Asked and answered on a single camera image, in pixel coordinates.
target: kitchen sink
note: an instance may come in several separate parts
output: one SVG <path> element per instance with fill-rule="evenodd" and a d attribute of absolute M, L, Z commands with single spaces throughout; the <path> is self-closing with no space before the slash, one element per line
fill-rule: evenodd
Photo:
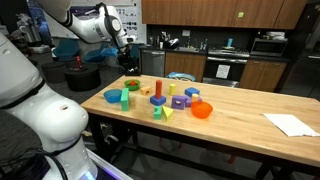
<path fill-rule="evenodd" d="M 184 52 L 199 52 L 199 48 L 187 48 L 187 47 L 177 47 L 175 51 L 184 51 Z"/>

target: orange bowl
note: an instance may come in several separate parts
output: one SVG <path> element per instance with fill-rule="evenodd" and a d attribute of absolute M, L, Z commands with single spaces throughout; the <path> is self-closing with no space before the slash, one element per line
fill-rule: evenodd
<path fill-rule="evenodd" d="M 209 103 L 197 101 L 191 104 L 191 112 L 197 118 L 205 119 L 212 111 L 213 107 Z"/>

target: blue bowl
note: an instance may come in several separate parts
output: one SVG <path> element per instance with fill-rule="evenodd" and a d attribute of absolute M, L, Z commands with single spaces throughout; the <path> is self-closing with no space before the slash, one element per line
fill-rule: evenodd
<path fill-rule="evenodd" d="M 111 89 L 103 93 L 104 98 L 108 103 L 120 102 L 122 91 L 120 89 Z"/>

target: paper sheet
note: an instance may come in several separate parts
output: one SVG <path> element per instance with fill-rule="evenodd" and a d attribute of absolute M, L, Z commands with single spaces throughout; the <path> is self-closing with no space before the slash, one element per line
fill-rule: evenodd
<path fill-rule="evenodd" d="M 287 136 L 320 136 L 292 114 L 264 114 Z"/>
<path fill-rule="evenodd" d="M 228 65 L 219 65 L 216 77 L 227 79 L 229 74 L 230 66 Z"/>

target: cabinet door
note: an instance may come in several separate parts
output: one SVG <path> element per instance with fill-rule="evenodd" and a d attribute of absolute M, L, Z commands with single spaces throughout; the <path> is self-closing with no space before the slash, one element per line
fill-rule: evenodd
<path fill-rule="evenodd" d="M 193 0 L 191 9 L 191 25 L 211 26 L 213 9 L 216 0 Z"/>
<path fill-rule="evenodd" d="M 273 92 L 282 76 L 285 67 L 286 63 L 268 62 L 260 77 L 256 90 Z"/>
<path fill-rule="evenodd" d="M 142 23 L 155 23 L 155 8 L 154 0 L 141 0 Z"/>
<path fill-rule="evenodd" d="M 254 22 L 255 28 L 273 28 L 284 0 L 262 0 Z"/>
<path fill-rule="evenodd" d="M 165 77 L 171 72 L 183 73 L 184 58 L 183 56 L 179 56 L 179 54 L 167 53 L 165 66 Z"/>
<path fill-rule="evenodd" d="M 255 90 L 266 62 L 248 60 L 240 79 L 240 88 Z"/>
<path fill-rule="evenodd" d="M 234 14 L 234 27 L 253 27 L 261 0 L 238 0 Z"/>
<path fill-rule="evenodd" d="M 191 5 L 192 5 L 192 0 L 171 0 L 170 24 L 172 25 L 191 24 L 191 18 L 190 18 Z"/>
<path fill-rule="evenodd" d="M 278 15 L 275 29 L 294 29 L 308 0 L 285 0 Z"/>
<path fill-rule="evenodd" d="M 231 26 L 237 2 L 238 0 L 217 0 L 213 10 L 212 25 Z"/>
<path fill-rule="evenodd" d="M 205 56 L 189 55 L 184 60 L 183 72 L 193 75 L 196 78 L 196 82 L 202 82 L 205 63 Z"/>
<path fill-rule="evenodd" d="M 170 24 L 171 0 L 153 0 L 155 15 L 155 24 Z"/>

